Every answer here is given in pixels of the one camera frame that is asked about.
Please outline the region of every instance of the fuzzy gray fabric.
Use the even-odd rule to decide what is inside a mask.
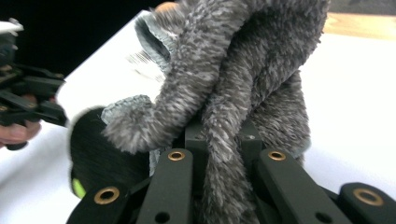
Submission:
[[[146,95],[137,95],[134,97],[129,97],[126,99],[122,99],[117,101],[116,103],[108,105],[102,111],[101,119],[105,124],[112,122],[114,118],[118,116],[123,116],[125,113],[129,113],[129,111],[133,113],[141,113],[149,108],[151,108],[152,102]],[[134,122],[131,118],[135,118],[136,116],[130,115],[128,119],[131,122]],[[157,149],[152,149],[149,152],[149,176],[154,175],[155,168],[160,159],[161,153],[166,149],[170,149],[168,147],[161,147]]]
[[[298,68],[319,42],[328,4],[185,0],[153,12],[153,23],[176,35],[172,50],[160,36],[144,38],[162,55],[161,93],[115,114],[104,135],[121,150],[151,151],[170,146],[203,109],[209,159],[199,223],[258,223],[235,139],[251,117],[267,147],[303,156],[309,128]]]

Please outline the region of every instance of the screw hole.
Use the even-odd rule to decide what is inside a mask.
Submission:
[[[315,213],[315,217],[322,223],[332,223],[332,218],[325,213]]]
[[[174,154],[171,155],[171,157],[173,159],[180,159],[181,158],[181,154],[180,153],[174,153]]]
[[[106,200],[106,199],[112,198],[113,196],[114,196],[114,192],[113,191],[106,191],[106,192],[103,192],[100,195],[100,198],[103,199],[103,200]]]
[[[166,223],[169,221],[169,219],[171,219],[171,217],[169,216],[168,213],[165,212],[161,212],[157,214],[157,216],[155,216],[155,221],[158,223]]]
[[[273,157],[275,157],[275,158],[282,158],[282,154],[277,153],[277,152],[273,152],[271,155],[272,155]]]

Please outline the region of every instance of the black metal bracket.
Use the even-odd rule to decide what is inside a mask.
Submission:
[[[57,90],[64,84],[62,74],[49,70],[11,63],[0,69],[0,125],[13,123],[24,125],[25,120],[46,122],[64,126],[67,119],[64,110],[54,103]],[[33,94],[37,103],[22,96]],[[16,150],[26,143],[8,145]]]
[[[337,195],[320,187],[288,152],[262,148],[249,120],[238,138],[261,224],[396,223],[396,202],[381,190],[351,183]],[[206,164],[202,125],[195,118],[174,149],[161,155],[152,178],[131,188],[115,183],[89,189],[67,224],[197,223],[192,205],[195,197],[202,196]],[[101,204],[97,201],[101,198],[114,200]]]

